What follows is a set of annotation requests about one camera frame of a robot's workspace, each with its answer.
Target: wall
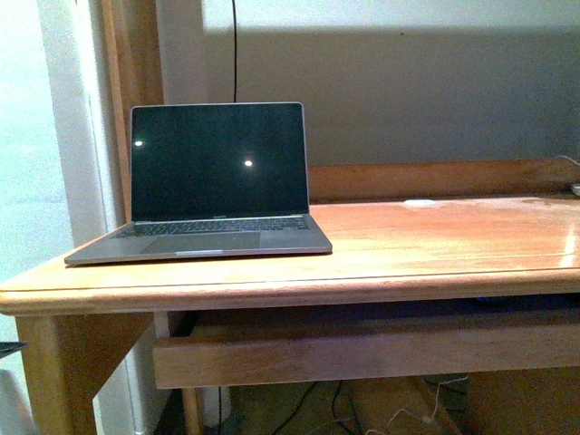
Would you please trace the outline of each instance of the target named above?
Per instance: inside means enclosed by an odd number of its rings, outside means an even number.
[[[122,216],[103,46],[99,0],[3,2],[0,282]],[[100,434],[153,432],[168,395],[153,384],[154,337],[150,328],[95,400]],[[15,319],[0,315],[0,341],[17,340]],[[20,353],[0,361],[0,408],[0,435],[36,433]]]
[[[232,100],[231,2],[159,2],[166,102]],[[580,4],[237,0],[238,99],[301,101],[315,165],[575,154]]]
[[[36,2],[0,9],[0,281],[73,248]],[[0,341],[17,341],[0,315]],[[0,434],[33,433],[20,353],[0,361]]]

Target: black screen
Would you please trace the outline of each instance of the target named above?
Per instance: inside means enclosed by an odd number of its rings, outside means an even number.
[[[300,103],[136,107],[133,220],[307,213]]]

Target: silver laptop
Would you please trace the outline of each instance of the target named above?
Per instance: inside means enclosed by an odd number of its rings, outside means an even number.
[[[132,222],[66,264],[332,252],[299,102],[135,107],[130,161]]]

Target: desk leg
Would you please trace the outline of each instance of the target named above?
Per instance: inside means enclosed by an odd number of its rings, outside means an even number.
[[[185,414],[188,435],[203,434],[203,397],[201,392],[200,388],[184,388],[181,390],[183,413]]]
[[[92,398],[152,314],[16,318],[33,416],[42,434],[96,435]]]

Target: cable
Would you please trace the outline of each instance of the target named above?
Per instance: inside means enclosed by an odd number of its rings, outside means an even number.
[[[564,154],[560,154],[558,156],[556,156],[557,158],[560,159],[566,159],[566,160],[570,160],[572,163],[574,163],[576,166],[580,166],[580,161],[574,160],[571,157],[565,156]]]
[[[221,435],[221,386],[217,387],[217,402],[219,403],[219,412],[217,413],[219,417],[217,422],[217,435]]]
[[[341,428],[343,428],[343,430],[348,433],[349,435],[356,435],[352,430],[348,429],[344,423],[342,422],[342,420],[339,420],[338,417],[336,417],[336,399],[338,399],[338,395],[341,393],[341,389],[343,387],[343,381],[338,382],[338,387],[336,388],[336,391],[334,392],[334,396],[333,396],[333,403],[331,405],[331,411],[333,412],[333,419],[334,421],[336,421],[336,424],[338,426],[340,426]]]
[[[353,398],[351,397],[351,395],[348,395],[348,402],[351,405],[351,412],[353,413],[353,418],[354,418],[354,425],[356,426],[356,429],[359,431],[359,433],[361,435],[364,434],[364,430],[363,430],[363,426],[361,424],[361,421],[359,420],[359,416],[356,413],[356,409],[354,408],[354,403],[353,403]]]
[[[316,386],[318,382],[313,382],[312,385],[310,385],[308,387],[308,390],[306,390],[306,392],[303,394],[302,399],[300,399],[300,401],[298,402],[298,406],[296,406],[296,408],[294,409],[294,411],[292,412],[292,414],[290,414],[290,417],[288,417],[284,423],[282,423],[280,426],[278,426],[273,432],[272,435],[276,435],[280,430],[282,430],[286,424],[288,424],[290,422],[291,419],[293,419],[295,417],[295,415],[298,413],[298,411],[300,411],[300,408],[302,408],[302,405],[305,402],[306,397],[308,397],[308,394],[310,394],[312,392],[312,390],[314,389],[314,387]]]
[[[332,424],[338,424],[338,423],[344,423],[347,421],[351,421],[353,418],[351,417],[350,419],[340,419],[340,420],[332,420],[332,421],[327,421],[324,424],[321,424],[320,426],[316,426],[314,429],[309,430],[307,433],[305,433],[304,435],[312,435],[313,433],[319,431],[320,429],[326,427],[326,426],[330,426]]]
[[[439,384],[437,385],[437,392],[435,393],[435,408],[433,409],[433,413],[431,414],[430,417],[428,417],[428,416],[417,417],[412,412],[407,411],[407,410],[401,408],[400,410],[398,410],[397,412],[395,412],[395,414],[387,422],[387,428],[391,425],[391,423],[394,422],[394,420],[399,416],[399,414],[401,414],[403,412],[405,414],[410,415],[413,419],[415,419],[417,421],[420,421],[422,423],[428,423],[428,424],[433,423],[433,421],[435,420],[435,415],[437,414],[437,410],[439,409],[439,395],[440,395],[441,387],[443,385],[449,385],[450,383],[454,383],[454,382],[466,381],[468,378],[469,378],[468,376],[464,376],[462,378],[452,379],[450,381],[439,382]],[[371,433],[381,434],[381,432],[379,432],[377,430],[367,430],[366,433],[365,433],[365,435],[369,435]]]
[[[427,380],[425,380],[425,382],[426,382],[426,383],[428,383],[429,385],[433,385],[433,386],[435,386],[435,385],[439,385],[439,383],[438,383],[438,382],[427,381]],[[461,394],[462,396],[465,396],[465,395],[467,394],[467,392],[466,392],[466,391],[458,390],[458,389],[456,389],[456,388],[450,388],[450,387],[448,387],[447,385],[441,385],[441,388],[444,388],[445,390],[447,390],[447,391],[449,391],[449,392],[455,392],[455,393],[457,393],[457,394]]]
[[[236,0],[232,0],[232,15],[234,18],[234,102],[237,102],[237,14],[236,14]]]

